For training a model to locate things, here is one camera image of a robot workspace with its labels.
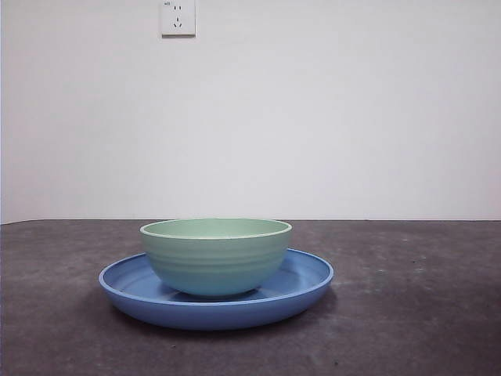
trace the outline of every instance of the bowl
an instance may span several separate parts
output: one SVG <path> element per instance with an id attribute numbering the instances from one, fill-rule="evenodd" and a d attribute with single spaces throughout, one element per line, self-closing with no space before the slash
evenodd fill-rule
<path id="1" fill-rule="evenodd" d="M 292 226 L 269 219 L 176 219 L 141 227 L 155 274 L 192 295 L 252 290 L 279 268 Z"/>

